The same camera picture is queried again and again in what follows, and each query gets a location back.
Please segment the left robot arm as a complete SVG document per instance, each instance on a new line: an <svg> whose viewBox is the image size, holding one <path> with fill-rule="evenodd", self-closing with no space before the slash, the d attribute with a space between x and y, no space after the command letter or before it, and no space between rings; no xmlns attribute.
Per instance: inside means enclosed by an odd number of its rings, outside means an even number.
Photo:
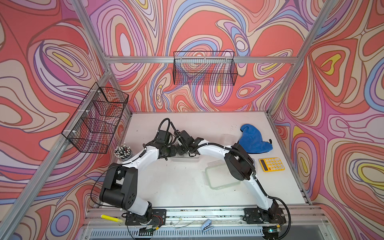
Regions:
<svg viewBox="0 0 384 240"><path fill-rule="evenodd" d="M143 145L143 150L121 164L111 164L100 191L99 200L139 216L148 215L152 204L138 197L138 178L143 170L160 159L176 155L176 138L159 130L155 138Z"/></svg>

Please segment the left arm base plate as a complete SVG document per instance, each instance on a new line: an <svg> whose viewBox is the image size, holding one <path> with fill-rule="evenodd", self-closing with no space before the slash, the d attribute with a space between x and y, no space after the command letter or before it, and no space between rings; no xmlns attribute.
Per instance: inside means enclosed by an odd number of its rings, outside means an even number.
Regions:
<svg viewBox="0 0 384 240"><path fill-rule="evenodd" d="M142 216L132 212L125 212L122 214L126 226L161 227L166 223L166 216L166 209L149 209Z"/></svg>

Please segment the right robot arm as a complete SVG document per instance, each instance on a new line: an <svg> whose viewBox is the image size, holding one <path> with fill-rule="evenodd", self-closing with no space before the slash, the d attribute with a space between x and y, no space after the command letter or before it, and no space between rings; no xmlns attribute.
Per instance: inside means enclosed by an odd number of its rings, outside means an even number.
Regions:
<svg viewBox="0 0 384 240"><path fill-rule="evenodd" d="M278 208L277 202L266 193L258 180L254 160L240 144L223 146L202 138L194 139L186 131L175 130L175 135L182 146L182 153L210 156L223 160L230 174L238 181L245 182L257 199L257 205L260 209L272 211Z"/></svg>

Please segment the green-rimmed clear lid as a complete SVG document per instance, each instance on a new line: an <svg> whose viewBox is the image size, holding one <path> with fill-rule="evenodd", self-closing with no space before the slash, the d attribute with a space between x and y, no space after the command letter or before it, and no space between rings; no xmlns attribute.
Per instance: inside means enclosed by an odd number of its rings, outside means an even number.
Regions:
<svg viewBox="0 0 384 240"><path fill-rule="evenodd" d="M227 164L223 161L208 163L204 170L205 183L212 190L222 190L239 185L241 182L235 179Z"/></svg>

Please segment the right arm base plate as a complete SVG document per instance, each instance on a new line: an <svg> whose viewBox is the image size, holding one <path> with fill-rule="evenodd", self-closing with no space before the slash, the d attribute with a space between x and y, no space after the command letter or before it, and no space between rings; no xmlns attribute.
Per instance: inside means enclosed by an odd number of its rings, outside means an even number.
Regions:
<svg viewBox="0 0 384 240"><path fill-rule="evenodd" d="M243 221L247 224L284 225L287 223L281 208L275 210L262 210L260 208L245 208Z"/></svg>

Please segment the small clear box base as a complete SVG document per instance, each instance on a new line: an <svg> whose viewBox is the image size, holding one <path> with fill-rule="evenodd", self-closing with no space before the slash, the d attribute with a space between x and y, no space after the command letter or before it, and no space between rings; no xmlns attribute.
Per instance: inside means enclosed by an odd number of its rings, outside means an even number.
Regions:
<svg viewBox="0 0 384 240"><path fill-rule="evenodd" d="M233 146L238 142L238 138L234 135L230 134L223 134L221 136L221 144L223 146Z"/></svg>

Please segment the large clear lunch box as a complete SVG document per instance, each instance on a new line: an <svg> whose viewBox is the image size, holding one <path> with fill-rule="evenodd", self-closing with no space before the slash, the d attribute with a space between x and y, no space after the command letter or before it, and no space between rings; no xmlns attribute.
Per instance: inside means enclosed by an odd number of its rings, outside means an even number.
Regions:
<svg viewBox="0 0 384 240"><path fill-rule="evenodd" d="M176 153L176 155L171 157L170 160L176 163L198 163L200 161L200 156L196 155L191 157L188 153L184 155Z"/></svg>

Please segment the blue microfiber cloth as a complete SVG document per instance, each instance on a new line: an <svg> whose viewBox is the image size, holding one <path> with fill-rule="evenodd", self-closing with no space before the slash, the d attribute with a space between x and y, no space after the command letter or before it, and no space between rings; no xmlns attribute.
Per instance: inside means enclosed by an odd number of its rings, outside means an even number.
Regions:
<svg viewBox="0 0 384 240"><path fill-rule="evenodd" d="M253 125L242 125L240 130L243 135L239 139L238 144L241 145L248 154L263 154L273 149L272 143L263 141L261 132Z"/></svg>

